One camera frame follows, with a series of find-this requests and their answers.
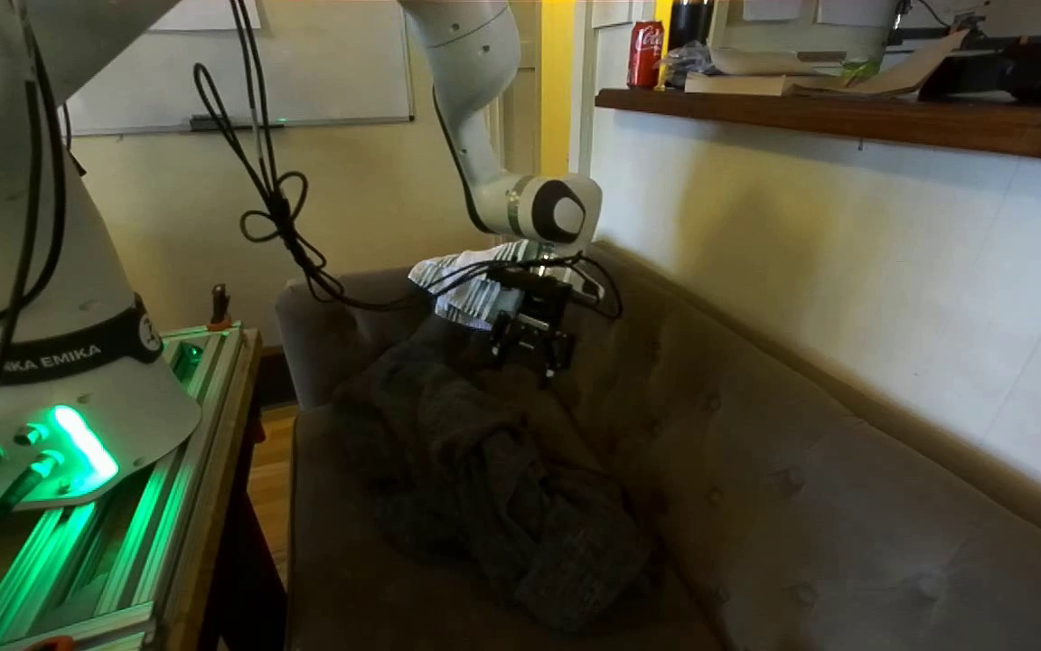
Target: dark cloth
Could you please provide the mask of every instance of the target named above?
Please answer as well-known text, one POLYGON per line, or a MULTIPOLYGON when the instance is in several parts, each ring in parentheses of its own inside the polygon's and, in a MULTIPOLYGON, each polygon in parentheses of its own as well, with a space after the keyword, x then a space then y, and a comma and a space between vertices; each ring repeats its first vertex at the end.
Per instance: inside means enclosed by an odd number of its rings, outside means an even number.
POLYGON ((597 470, 546 461, 529 424, 411 340, 332 401, 332 446, 375 529, 411 557, 462 560, 491 594, 575 633, 646 576, 656 540, 597 470))

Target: floor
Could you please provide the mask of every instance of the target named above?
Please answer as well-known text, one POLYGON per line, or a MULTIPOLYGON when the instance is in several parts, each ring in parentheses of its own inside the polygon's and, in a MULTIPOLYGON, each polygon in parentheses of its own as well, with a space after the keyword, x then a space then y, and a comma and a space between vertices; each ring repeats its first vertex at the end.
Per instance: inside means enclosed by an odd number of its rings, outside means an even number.
POLYGON ((292 405, 263 408, 263 442, 252 447, 247 485, 284 583, 290 577, 292 412, 292 405))

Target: couch armrest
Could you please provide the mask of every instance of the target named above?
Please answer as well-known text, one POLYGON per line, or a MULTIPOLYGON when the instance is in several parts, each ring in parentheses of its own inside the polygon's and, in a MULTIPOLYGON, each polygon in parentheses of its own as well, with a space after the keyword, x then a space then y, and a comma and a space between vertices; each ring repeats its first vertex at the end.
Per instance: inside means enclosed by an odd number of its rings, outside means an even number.
POLYGON ((349 285, 349 297, 372 305, 408 293, 420 301, 408 301, 398 312, 358 312, 327 305, 310 297, 303 281, 290 281, 275 305, 275 319, 303 408, 331 401, 344 378, 361 373, 380 350, 404 340, 432 316, 428 293, 408 281, 404 266, 349 273, 339 281, 349 285))

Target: couch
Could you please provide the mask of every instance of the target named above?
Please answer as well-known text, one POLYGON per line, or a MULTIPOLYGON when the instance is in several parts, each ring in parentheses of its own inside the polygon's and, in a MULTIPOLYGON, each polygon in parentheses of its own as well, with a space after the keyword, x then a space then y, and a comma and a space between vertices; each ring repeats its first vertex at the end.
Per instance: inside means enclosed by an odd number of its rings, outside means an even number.
MULTIPOLYGON (((667 571, 580 635, 420 563, 372 529, 332 466, 331 401, 411 335, 420 312, 278 301, 300 416, 292 446, 290 648, 733 648, 733 651, 1041 651, 1041 516, 997 485, 917 453, 690 293, 617 248, 594 248, 626 319, 575 316, 552 385, 487 378, 544 424, 552 458, 622 482, 667 571)), ((398 297, 404 272, 349 278, 398 297)))

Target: shelf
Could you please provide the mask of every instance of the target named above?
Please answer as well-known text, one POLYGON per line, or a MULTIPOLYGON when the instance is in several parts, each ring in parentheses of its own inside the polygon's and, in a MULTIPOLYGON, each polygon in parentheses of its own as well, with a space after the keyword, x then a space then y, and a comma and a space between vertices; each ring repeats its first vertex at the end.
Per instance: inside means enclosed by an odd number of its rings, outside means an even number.
POLYGON ((909 139, 1041 160, 1041 108, 894 97, 733 97, 672 91, 599 91, 599 108, 711 121, 747 121, 835 137, 909 139))

